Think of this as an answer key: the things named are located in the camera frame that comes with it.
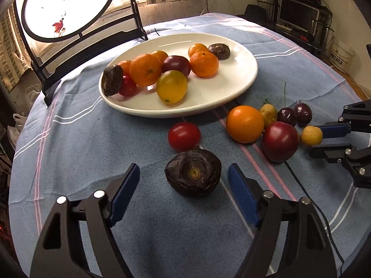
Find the yellow loquat fruit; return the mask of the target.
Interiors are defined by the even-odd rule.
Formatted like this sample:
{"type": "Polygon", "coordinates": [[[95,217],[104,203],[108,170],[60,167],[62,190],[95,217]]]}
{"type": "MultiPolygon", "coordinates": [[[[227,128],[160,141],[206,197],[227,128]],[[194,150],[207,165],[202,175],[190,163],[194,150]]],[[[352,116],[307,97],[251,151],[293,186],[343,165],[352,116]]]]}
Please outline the yellow loquat fruit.
{"type": "Polygon", "coordinates": [[[301,142],[305,146],[319,145],[323,140],[323,132],[316,126],[306,126],[301,134],[301,142]]]}

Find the dark red cherry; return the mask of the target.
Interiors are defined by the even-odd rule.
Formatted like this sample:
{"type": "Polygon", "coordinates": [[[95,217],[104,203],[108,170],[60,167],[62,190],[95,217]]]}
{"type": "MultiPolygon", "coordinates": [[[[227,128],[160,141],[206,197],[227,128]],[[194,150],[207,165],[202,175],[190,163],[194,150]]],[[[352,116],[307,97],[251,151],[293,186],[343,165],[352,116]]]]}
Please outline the dark red cherry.
{"type": "Polygon", "coordinates": [[[307,126],[312,121],[313,113],[309,105],[305,103],[299,103],[294,108],[294,112],[296,114],[298,126],[307,126]]]}
{"type": "Polygon", "coordinates": [[[297,124],[297,116],[294,109],[286,106],[286,83],[284,83],[284,107],[277,113],[278,122],[283,122],[295,126],[297,124]]]}

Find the white plastic bucket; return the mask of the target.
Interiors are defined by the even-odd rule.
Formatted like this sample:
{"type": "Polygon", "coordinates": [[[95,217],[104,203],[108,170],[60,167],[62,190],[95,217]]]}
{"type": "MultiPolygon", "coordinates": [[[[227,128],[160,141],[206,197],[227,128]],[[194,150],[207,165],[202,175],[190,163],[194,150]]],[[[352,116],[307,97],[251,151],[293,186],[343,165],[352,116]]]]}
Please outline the white plastic bucket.
{"type": "Polygon", "coordinates": [[[331,47],[329,51],[329,61],[339,71],[348,73],[355,52],[342,41],[334,37],[331,41],[331,47]]]}

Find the small yellow loquat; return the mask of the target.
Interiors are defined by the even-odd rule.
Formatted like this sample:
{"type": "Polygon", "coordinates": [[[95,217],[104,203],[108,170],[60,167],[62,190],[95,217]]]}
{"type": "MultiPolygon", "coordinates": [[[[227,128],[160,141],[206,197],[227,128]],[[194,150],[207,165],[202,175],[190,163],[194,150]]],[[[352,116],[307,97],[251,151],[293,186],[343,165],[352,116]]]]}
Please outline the small yellow loquat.
{"type": "Polygon", "coordinates": [[[267,99],[264,100],[264,104],[260,108],[259,112],[264,119],[265,128],[267,128],[270,124],[277,122],[278,111],[267,99]]]}

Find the plastic bags pile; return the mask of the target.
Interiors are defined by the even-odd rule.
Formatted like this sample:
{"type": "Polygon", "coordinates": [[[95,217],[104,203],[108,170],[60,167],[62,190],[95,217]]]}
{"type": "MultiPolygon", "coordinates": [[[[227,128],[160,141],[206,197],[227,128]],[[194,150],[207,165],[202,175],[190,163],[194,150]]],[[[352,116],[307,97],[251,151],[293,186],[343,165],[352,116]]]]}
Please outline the plastic bags pile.
{"type": "Polygon", "coordinates": [[[20,133],[22,132],[23,127],[25,126],[28,114],[34,105],[36,98],[39,96],[40,92],[41,85],[38,84],[29,85],[25,89],[23,95],[20,97],[20,101],[16,103],[16,112],[13,114],[15,126],[7,127],[8,139],[14,150],[16,150],[16,144],[20,136],[20,133]]]}

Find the dark water chestnut right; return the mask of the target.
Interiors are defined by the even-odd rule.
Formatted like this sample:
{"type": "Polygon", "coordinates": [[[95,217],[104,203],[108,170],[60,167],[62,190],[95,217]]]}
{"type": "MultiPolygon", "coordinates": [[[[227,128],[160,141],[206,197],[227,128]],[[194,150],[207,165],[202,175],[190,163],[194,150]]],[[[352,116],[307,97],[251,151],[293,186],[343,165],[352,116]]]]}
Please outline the dark water chestnut right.
{"type": "Polygon", "coordinates": [[[224,43],[211,44],[209,45],[208,50],[219,60],[227,60],[231,54],[229,46],[224,43]]]}

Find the black hat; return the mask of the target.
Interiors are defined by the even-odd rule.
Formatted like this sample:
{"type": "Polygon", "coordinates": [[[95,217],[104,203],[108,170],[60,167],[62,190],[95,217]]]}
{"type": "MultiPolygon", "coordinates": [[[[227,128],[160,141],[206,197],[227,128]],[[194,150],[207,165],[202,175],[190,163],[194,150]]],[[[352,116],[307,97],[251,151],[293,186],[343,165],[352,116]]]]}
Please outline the black hat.
{"type": "Polygon", "coordinates": [[[256,24],[269,23],[267,11],[257,5],[248,4],[244,14],[238,14],[237,17],[243,18],[256,24]]]}

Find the orange mandarin right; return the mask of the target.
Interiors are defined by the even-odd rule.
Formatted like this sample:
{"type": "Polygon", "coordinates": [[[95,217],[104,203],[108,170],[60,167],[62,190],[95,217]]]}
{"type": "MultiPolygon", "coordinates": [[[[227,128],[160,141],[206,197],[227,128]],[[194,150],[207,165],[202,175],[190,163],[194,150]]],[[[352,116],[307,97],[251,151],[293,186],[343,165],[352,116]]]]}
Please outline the orange mandarin right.
{"type": "Polygon", "coordinates": [[[191,71],[201,78],[217,74],[219,59],[209,51],[195,52],[190,58],[191,71]]]}

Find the red cherry tomato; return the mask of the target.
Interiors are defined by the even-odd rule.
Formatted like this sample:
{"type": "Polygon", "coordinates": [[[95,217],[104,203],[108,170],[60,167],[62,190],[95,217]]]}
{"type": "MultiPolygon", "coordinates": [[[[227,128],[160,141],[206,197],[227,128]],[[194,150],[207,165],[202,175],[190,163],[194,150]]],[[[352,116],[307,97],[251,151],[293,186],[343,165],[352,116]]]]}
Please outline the red cherry tomato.
{"type": "Polygon", "coordinates": [[[196,148],[201,141],[201,131],[190,122],[180,122],[174,125],[168,133],[170,147],[177,152],[196,148]]]}

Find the red tomato in plate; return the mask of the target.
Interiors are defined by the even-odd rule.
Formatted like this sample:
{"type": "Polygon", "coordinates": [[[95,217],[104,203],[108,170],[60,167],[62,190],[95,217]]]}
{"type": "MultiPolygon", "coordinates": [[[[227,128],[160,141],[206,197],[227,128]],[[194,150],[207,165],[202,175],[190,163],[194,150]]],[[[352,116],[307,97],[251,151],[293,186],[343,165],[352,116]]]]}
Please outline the red tomato in plate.
{"type": "Polygon", "coordinates": [[[124,97],[131,97],[136,94],[137,85],[129,75],[124,75],[119,88],[119,94],[124,97]]]}

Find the yellow green tomato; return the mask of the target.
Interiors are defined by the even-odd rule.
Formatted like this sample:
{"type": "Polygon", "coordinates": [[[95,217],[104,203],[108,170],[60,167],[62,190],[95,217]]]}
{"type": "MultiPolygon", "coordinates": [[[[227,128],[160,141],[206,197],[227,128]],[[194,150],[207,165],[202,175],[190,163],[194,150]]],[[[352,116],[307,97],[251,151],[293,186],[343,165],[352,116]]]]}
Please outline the yellow green tomato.
{"type": "Polygon", "coordinates": [[[187,93],[188,80],[180,71],[169,70],[157,80],[156,91],[162,102],[168,105],[180,102],[187,93]]]}

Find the dark purple plum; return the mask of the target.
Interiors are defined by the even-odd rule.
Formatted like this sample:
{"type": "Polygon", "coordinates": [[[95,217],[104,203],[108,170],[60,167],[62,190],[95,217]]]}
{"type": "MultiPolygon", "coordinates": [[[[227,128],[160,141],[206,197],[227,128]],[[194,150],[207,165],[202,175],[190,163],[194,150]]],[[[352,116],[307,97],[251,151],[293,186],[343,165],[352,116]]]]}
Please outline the dark purple plum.
{"type": "Polygon", "coordinates": [[[183,56],[172,55],[167,57],[162,64],[163,73],[170,70],[179,71],[188,77],[191,72],[191,64],[189,60],[183,56]]]}

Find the orange kumquat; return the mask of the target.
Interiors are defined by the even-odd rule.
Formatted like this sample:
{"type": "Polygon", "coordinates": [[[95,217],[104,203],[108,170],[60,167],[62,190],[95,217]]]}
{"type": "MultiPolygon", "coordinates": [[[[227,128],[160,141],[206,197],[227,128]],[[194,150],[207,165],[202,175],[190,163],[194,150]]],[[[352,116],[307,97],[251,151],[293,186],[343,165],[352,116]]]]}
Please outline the orange kumquat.
{"type": "Polygon", "coordinates": [[[151,53],[154,57],[156,57],[161,64],[164,63],[164,61],[169,57],[168,54],[165,51],[156,50],[151,53]]]}

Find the left patterned curtain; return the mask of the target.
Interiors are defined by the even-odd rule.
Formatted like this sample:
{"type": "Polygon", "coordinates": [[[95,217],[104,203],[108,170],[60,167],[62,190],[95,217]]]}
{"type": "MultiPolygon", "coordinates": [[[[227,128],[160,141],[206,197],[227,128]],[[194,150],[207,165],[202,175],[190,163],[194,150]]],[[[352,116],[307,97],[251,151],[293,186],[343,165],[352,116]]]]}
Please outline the left patterned curtain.
{"type": "Polygon", "coordinates": [[[31,59],[21,38],[14,6],[11,5],[1,19],[1,83],[10,93],[22,75],[31,68],[31,59]]]}

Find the round bird painting screen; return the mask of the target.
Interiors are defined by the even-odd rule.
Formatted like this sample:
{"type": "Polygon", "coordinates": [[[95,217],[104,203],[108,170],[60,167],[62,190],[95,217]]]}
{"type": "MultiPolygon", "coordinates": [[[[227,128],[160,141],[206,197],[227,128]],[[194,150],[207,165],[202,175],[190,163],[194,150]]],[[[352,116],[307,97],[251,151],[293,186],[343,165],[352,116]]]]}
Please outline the round bird painting screen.
{"type": "Polygon", "coordinates": [[[51,105],[61,79],[73,69],[125,42],[137,38],[147,40],[136,0],[129,0],[130,14],[93,27],[111,3],[112,0],[23,0],[21,9],[14,11],[30,66],[41,82],[46,105],[51,105]],[[53,72],[48,70],[49,65],[73,47],[129,20],[135,22],[132,30],[106,36],[74,53],[53,72]]]}

